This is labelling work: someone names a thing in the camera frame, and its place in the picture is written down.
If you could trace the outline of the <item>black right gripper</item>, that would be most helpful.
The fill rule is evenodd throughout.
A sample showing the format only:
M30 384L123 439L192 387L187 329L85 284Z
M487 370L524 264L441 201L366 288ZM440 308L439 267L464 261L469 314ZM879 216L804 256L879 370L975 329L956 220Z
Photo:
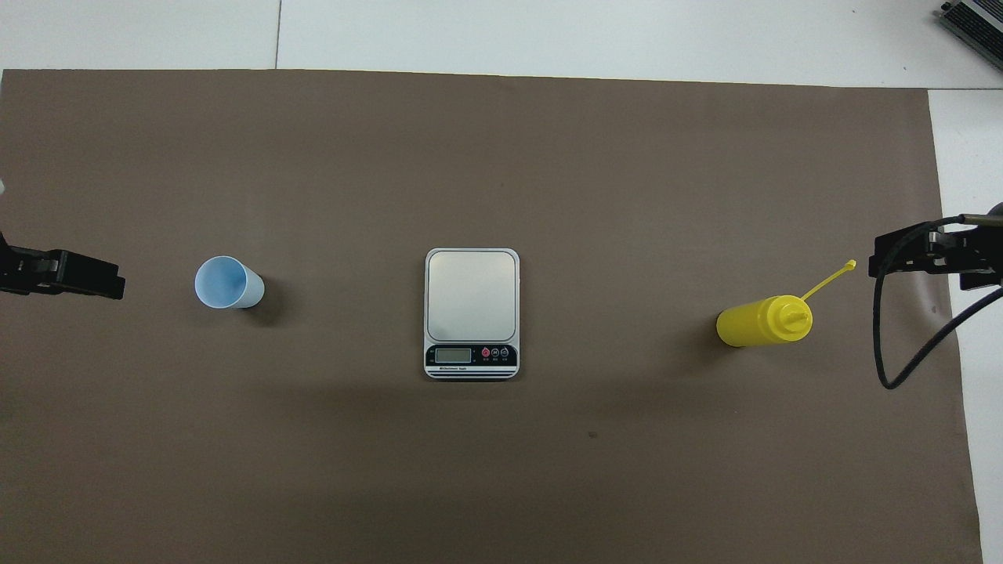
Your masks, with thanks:
M986 264L971 265L959 274L962 291L1001 286L1002 284L1002 203L984 214L965 215L965 224L975 228L969 232L968 248L978 251ZM875 237L874 249L868 258L868 275L878 275L880 267L888 262L885 271L892 273L924 272L928 274L952 273L960 263L964 237L950 233L930 222L889 232Z

